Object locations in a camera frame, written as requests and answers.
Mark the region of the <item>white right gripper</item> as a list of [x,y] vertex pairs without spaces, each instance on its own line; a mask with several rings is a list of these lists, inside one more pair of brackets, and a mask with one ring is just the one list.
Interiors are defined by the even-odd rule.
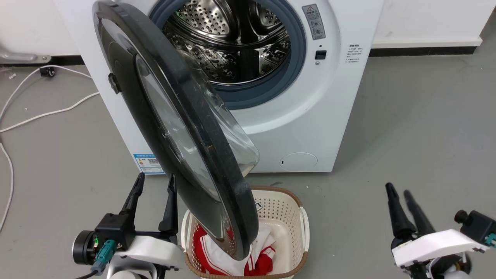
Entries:
[[[386,183],[385,187],[394,236],[390,247],[397,267],[409,267],[417,262],[470,252],[474,249],[487,251],[488,246],[474,241],[460,231],[449,229],[436,232],[411,192],[406,189],[403,195],[408,210],[414,219],[415,228],[402,208],[394,185]],[[413,240],[416,232],[422,237]]]

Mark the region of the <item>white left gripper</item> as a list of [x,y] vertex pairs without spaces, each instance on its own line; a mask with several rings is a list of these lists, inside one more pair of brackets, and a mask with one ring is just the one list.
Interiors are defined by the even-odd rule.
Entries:
[[[129,192],[120,215],[135,216],[138,200],[143,192],[145,173],[140,173]],[[167,203],[162,221],[159,223],[160,233],[178,233],[178,205],[176,177],[170,175],[167,186]],[[186,263],[184,253],[179,246],[152,236],[136,236],[126,251],[115,253],[115,269],[151,271],[155,265],[171,269],[184,269]]]

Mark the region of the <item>black round glass washer door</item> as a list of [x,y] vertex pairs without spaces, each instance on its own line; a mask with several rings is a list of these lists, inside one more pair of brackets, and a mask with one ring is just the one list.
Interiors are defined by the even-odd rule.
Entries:
[[247,173],[259,153],[194,58],[127,3],[96,0],[92,18],[119,94],[177,192],[235,260],[249,256],[258,215]]

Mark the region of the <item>white front-load washing machine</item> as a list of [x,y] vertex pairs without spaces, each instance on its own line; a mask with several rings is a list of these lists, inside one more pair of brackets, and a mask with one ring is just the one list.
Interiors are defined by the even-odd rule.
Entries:
[[[157,0],[111,1],[130,4],[148,18],[157,3]],[[280,167],[280,160],[296,152],[317,157],[318,163],[310,172],[330,172],[362,79],[384,0],[287,1],[303,25],[307,42],[305,61],[296,81],[281,95],[259,106],[234,110],[223,102],[259,151],[253,172],[288,172]],[[130,154],[153,154],[123,98],[108,83],[110,69],[99,46],[92,18],[92,5],[96,0],[54,2]],[[326,32],[324,39],[312,39],[302,11],[302,6],[312,4],[319,8]]]

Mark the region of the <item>grey rubber door gasket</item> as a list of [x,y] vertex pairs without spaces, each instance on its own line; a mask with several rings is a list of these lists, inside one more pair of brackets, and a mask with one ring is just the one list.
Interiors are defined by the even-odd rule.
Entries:
[[[157,0],[150,11],[149,18],[163,32],[166,20],[182,4],[189,1]],[[259,81],[238,86],[221,86],[209,80],[229,109],[248,109],[275,99],[296,81],[305,61],[307,42],[303,25],[295,9],[287,0],[262,0],[262,3],[278,14],[289,33],[291,52],[282,68]]]

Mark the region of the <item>blue white energy label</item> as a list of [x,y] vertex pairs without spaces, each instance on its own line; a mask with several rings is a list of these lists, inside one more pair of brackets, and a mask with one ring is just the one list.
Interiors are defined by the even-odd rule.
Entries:
[[133,154],[133,157],[142,173],[149,175],[165,174],[159,161],[153,154]]

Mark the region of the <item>round white filter cover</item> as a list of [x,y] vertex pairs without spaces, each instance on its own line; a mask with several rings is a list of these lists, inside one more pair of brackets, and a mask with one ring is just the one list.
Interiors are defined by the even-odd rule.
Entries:
[[288,172],[310,172],[317,165],[315,155],[306,152],[296,152],[286,155],[280,160],[280,167]]

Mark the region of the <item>cream plastic laundry basket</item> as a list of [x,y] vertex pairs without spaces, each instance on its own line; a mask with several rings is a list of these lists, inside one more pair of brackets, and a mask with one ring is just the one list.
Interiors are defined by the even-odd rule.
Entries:
[[259,221],[271,227],[275,237],[273,271],[265,276],[234,277],[203,272],[193,242],[200,228],[195,216],[187,210],[181,223],[181,247],[187,268],[202,279],[292,279],[308,259],[310,225],[300,199],[291,191],[271,186],[253,186],[253,196],[262,205]]

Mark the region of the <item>red and white garment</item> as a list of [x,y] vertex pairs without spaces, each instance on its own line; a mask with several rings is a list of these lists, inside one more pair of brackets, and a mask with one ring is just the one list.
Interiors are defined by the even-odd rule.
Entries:
[[256,240],[250,246],[250,254],[237,261],[231,258],[199,227],[193,236],[194,252],[200,262],[200,270],[207,274],[231,277],[265,276],[273,271],[276,251],[272,230],[266,224],[259,224]]

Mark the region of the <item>stainless steel washer drum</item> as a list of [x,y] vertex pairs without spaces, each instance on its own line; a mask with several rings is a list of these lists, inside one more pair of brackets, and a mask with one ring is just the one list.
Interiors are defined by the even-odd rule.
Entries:
[[262,0],[190,0],[166,20],[163,33],[221,86],[274,74],[291,52],[289,33]]

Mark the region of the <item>grey warning sticker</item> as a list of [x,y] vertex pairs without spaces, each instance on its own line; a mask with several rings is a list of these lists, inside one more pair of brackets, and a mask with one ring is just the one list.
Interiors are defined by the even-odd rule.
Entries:
[[302,6],[313,40],[326,38],[324,23],[317,4]]

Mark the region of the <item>grey metal floor bracket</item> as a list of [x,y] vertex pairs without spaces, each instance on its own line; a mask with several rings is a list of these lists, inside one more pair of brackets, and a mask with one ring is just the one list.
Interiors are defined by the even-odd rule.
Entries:
[[52,60],[50,55],[35,53],[15,53],[0,46],[0,65],[46,64]]

